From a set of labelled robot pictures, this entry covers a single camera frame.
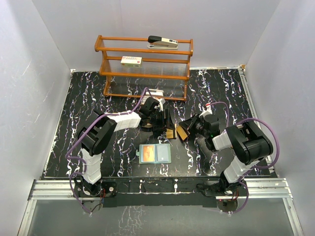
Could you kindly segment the brown gold credit card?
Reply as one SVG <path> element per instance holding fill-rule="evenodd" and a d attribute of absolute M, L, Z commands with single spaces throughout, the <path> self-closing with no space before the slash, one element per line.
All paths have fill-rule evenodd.
<path fill-rule="evenodd" d="M 177 126 L 177 134 L 182 141 L 185 141 L 189 136 L 189 132 L 182 128 L 180 125 Z"/>

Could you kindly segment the orange VIP credit card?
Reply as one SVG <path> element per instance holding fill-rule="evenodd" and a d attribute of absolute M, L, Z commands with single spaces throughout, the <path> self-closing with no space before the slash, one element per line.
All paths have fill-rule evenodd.
<path fill-rule="evenodd" d="M 149 163 L 155 161 L 155 148 L 153 145 L 143 146 L 143 162 Z"/>

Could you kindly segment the mint green card holder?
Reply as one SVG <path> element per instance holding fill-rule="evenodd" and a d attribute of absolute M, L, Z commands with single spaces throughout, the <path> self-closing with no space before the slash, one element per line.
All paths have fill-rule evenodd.
<path fill-rule="evenodd" d="M 140 164 L 171 163 L 170 144 L 142 144 L 136 151 Z"/>

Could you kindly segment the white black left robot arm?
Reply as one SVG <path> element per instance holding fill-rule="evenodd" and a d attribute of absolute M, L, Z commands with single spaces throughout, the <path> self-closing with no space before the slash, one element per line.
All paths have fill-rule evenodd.
<path fill-rule="evenodd" d="M 173 123 L 170 111 L 163 107 L 164 100 L 148 97 L 139 109 L 122 113 L 101 114 L 93 111 L 79 132 L 81 152 L 85 161 L 83 181 L 85 191 L 91 196 L 97 196 L 102 189 L 100 159 L 107 148 L 112 135 L 120 130 L 140 128 L 146 132 L 171 132 L 171 138 L 176 137 L 176 125 Z"/>

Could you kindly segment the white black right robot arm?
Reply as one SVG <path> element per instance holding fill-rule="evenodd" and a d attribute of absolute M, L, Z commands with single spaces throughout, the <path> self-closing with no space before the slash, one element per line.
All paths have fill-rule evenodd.
<path fill-rule="evenodd" d="M 241 185 L 244 175 L 273 153 L 272 142 L 256 122 L 266 124 L 256 118 L 247 118 L 221 132 L 219 119 L 215 115 L 199 114 L 179 123 L 178 132 L 182 140 L 189 135 L 199 134 L 212 152 L 227 148 L 234 150 L 234 159 L 221 173 L 219 182 L 208 187 L 210 190 L 231 195 Z"/>

